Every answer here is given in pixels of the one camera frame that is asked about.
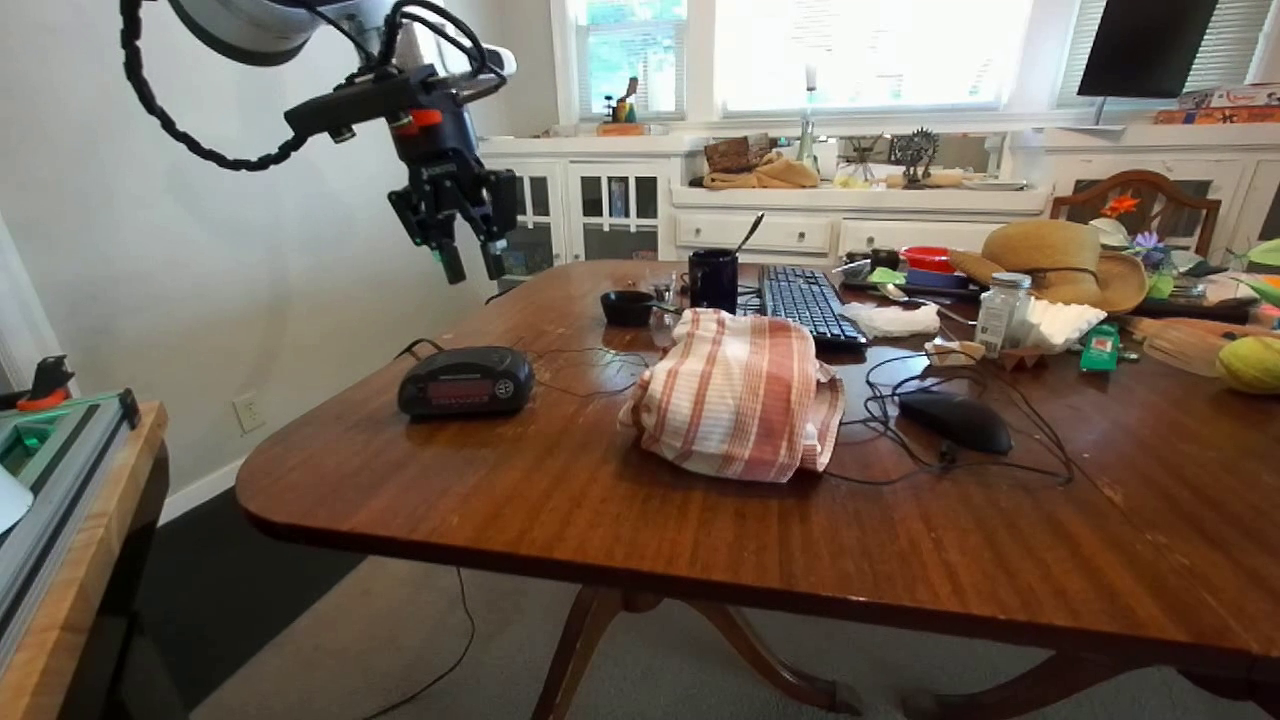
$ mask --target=keyboard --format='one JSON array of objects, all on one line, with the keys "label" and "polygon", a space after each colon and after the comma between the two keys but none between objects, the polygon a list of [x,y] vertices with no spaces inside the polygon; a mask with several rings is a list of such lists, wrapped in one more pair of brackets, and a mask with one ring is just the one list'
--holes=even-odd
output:
[{"label": "keyboard", "polygon": [[758,275],[765,317],[782,317],[811,333],[817,347],[866,347],[862,329],[843,317],[833,281],[820,269],[766,263]]}]

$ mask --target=striped cloth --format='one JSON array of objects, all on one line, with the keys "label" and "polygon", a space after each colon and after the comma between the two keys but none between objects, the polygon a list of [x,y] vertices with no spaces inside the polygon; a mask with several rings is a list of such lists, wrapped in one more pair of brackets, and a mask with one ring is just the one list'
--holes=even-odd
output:
[{"label": "striped cloth", "polygon": [[688,308],[670,339],[620,418],[641,447],[699,476],[754,485],[828,470],[843,384],[799,325]]}]

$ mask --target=white wall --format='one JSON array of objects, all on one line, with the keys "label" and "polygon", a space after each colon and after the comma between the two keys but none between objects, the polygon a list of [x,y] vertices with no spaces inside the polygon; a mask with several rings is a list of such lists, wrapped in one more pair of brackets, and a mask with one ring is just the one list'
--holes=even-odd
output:
[{"label": "white wall", "polygon": [[536,135],[557,128],[552,0],[447,0],[483,44],[515,54],[503,92],[473,106],[479,135]]},{"label": "white wall", "polygon": [[0,212],[0,394],[28,387],[37,365],[54,352],[61,339]]},{"label": "white wall", "polygon": [[[158,100],[234,156],[271,150],[280,111],[353,69],[337,32],[269,72],[203,54],[169,6],[145,6],[145,26]],[[116,6],[3,6],[0,217],[79,387],[169,403],[181,487],[479,308],[492,284],[468,258],[474,284],[447,287],[402,241],[384,206],[402,167],[380,124],[342,150],[310,140],[269,175],[220,172],[141,111],[116,38]],[[255,435],[233,419],[238,394],[261,396]]]}]

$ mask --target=table leg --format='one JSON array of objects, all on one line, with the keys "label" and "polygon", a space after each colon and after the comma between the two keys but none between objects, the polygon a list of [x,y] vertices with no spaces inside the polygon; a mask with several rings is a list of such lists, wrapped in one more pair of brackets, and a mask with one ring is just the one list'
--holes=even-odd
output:
[{"label": "table leg", "polygon": [[564,622],[545,694],[536,701],[536,720],[558,720],[572,703],[575,683],[588,671],[588,660],[605,635],[605,628],[625,611],[620,589],[580,589],[572,611]]},{"label": "table leg", "polygon": [[799,670],[786,670],[754,632],[754,623],[724,604],[693,604],[770,690],[782,696],[823,710],[823,713],[846,713],[857,717],[857,701],[841,696],[841,683],[808,675]]},{"label": "table leg", "polygon": [[[605,628],[620,617],[620,611],[648,611],[654,610],[660,598],[653,594],[620,594],[620,589],[580,589],[545,694],[536,701],[536,720],[558,720],[572,703],[575,683],[588,671],[588,660],[605,635]],[[857,717],[857,703],[841,696],[841,690],[833,680],[808,675],[786,670],[765,639],[758,632],[746,623],[742,611],[724,610],[724,604],[693,604],[770,690],[778,690],[782,696],[811,703],[811,710],[828,710],[828,713],[846,713]]]},{"label": "table leg", "polygon": [[1103,683],[1134,663],[1108,660],[1108,657],[1080,657],[1080,653],[1052,653],[1044,663],[1026,670],[1025,675],[969,694],[969,696],[909,696],[909,717],[933,720],[963,720],[963,717],[1026,717],[1044,703],[1075,696],[1092,683]]},{"label": "table leg", "polygon": [[1227,701],[1251,701],[1269,717],[1280,717],[1280,683],[1276,680],[1251,680],[1251,675],[1209,675],[1209,671],[1183,671],[1197,690]]}]

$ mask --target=black mouse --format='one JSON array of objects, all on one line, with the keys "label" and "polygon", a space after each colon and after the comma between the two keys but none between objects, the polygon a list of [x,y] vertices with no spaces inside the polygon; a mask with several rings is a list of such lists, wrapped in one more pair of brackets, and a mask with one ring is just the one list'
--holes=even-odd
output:
[{"label": "black mouse", "polygon": [[1004,418],[995,418],[987,403],[943,396],[943,394],[905,394],[897,396],[898,418],[963,444],[976,451],[1006,457],[1010,435]]}]

